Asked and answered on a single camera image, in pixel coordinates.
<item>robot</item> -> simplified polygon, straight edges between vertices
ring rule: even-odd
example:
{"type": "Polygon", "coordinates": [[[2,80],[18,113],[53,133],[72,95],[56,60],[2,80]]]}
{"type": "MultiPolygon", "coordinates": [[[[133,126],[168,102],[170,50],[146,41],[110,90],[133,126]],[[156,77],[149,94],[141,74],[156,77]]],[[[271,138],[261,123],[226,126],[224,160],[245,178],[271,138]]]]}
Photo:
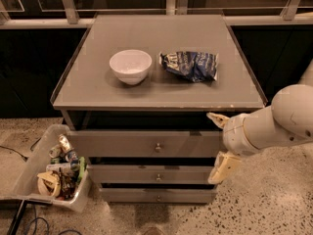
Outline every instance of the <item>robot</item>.
{"type": "Polygon", "coordinates": [[[241,158],[264,148],[290,147],[313,142],[313,87],[295,84],[280,90],[271,106],[251,114],[207,116],[223,129],[223,143],[208,182],[217,184],[240,166],[241,158]]]}

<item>bowl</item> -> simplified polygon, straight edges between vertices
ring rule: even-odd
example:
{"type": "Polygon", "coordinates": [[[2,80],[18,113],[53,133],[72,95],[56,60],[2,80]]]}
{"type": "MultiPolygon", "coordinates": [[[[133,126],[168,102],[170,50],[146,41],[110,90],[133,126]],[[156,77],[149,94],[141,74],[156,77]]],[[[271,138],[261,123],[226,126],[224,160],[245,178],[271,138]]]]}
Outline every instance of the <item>bowl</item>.
{"type": "Polygon", "coordinates": [[[129,85],[135,85],[144,80],[151,63],[151,56],[140,50],[120,51],[110,59],[110,67],[115,76],[129,85]]]}

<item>table top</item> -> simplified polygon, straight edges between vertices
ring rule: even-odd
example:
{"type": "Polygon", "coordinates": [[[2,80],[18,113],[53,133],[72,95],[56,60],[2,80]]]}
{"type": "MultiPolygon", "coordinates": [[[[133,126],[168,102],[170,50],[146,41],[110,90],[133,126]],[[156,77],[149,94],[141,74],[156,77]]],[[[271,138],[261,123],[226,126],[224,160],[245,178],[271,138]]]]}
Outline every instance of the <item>table top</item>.
{"type": "Polygon", "coordinates": [[[70,68],[53,106],[58,110],[260,109],[264,102],[219,15],[99,15],[70,68]],[[146,79],[127,85],[113,74],[117,52],[139,49],[153,59],[146,79]],[[219,54],[217,80],[193,83],[165,71],[158,54],[219,54]]]}

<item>storage bin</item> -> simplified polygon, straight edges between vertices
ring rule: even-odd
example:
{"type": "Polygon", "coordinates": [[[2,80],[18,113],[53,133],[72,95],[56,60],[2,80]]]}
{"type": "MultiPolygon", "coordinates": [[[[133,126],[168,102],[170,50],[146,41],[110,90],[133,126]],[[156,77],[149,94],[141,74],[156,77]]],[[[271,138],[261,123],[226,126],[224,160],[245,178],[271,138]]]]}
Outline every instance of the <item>storage bin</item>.
{"type": "Polygon", "coordinates": [[[49,150],[58,144],[60,134],[69,134],[69,128],[63,124],[53,124],[45,131],[42,138],[36,145],[32,156],[27,160],[26,167],[17,180],[12,195],[4,196],[4,199],[30,200],[41,203],[52,204],[57,207],[71,209],[82,212],[88,201],[88,193],[91,187],[91,180],[88,171],[84,176],[70,200],[57,200],[55,197],[42,196],[37,188],[37,174],[46,171],[46,166],[50,163],[49,150]]]}

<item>speckled floor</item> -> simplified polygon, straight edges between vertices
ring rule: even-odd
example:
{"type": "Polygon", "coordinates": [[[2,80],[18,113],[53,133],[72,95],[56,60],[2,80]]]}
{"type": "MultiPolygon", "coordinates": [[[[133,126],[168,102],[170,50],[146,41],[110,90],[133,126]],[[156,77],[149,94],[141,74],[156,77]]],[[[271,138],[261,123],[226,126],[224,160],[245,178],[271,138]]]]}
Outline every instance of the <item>speckled floor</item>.
{"type": "MultiPolygon", "coordinates": [[[[60,118],[0,119],[0,145],[31,156],[30,146],[60,118]]],[[[25,162],[0,148],[0,196],[10,194],[25,162]]],[[[50,234],[76,229],[81,234],[313,234],[313,145],[271,148],[244,160],[239,171],[218,187],[208,205],[109,204],[92,186],[83,213],[36,207],[50,234]]],[[[6,234],[12,211],[0,211],[6,234]]],[[[18,234],[34,218],[27,208],[18,234]]],[[[38,232],[45,234],[43,222],[38,232]]]]}

